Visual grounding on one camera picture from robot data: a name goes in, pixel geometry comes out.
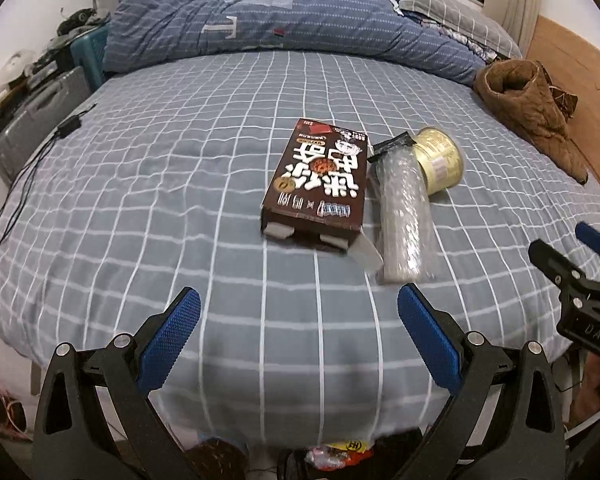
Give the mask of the person's right hand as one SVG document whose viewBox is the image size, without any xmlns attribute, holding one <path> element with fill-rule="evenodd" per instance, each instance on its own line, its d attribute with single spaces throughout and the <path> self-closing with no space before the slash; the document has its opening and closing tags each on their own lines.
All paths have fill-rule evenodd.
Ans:
<svg viewBox="0 0 600 480">
<path fill-rule="evenodd" d="M 600 411 L 600 357 L 588 352 L 582 382 L 570 408 L 569 426 L 574 427 Z"/>
</svg>

